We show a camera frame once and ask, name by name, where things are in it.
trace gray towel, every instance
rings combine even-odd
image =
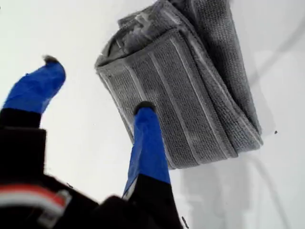
[[[95,67],[131,138],[133,108],[148,100],[157,106],[171,169],[263,144],[225,0],[159,0],[119,25]]]

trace white table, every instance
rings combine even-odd
[[[42,122],[46,172],[98,201],[122,193],[132,145],[93,65],[116,21],[153,2],[0,2],[0,99],[42,55],[61,61],[67,81]],[[177,207],[191,229],[305,228],[305,1],[231,6],[265,145],[171,171]]]

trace folded towel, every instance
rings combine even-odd
[[[95,67],[131,137],[133,109],[147,100],[157,107],[171,169],[263,144],[225,0],[159,0],[119,25]]]

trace red stripe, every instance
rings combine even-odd
[[[0,194],[1,193],[16,193],[16,192],[31,192],[39,196],[43,196],[47,199],[50,199],[52,202],[61,205],[62,207],[65,206],[65,200],[58,196],[58,194],[51,192],[45,188],[42,188],[37,185],[3,185],[0,186]]]

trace white background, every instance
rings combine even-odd
[[[93,65],[116,21],[153,2],[0,0],[0,102],[42,55],[60,60],[67,81],[42,121],[46,172],[97,201],[122,194],[132,145]],[[305,1],[231,6],[265,145],[171,171],[177,207],[191,229],[305,228]]]

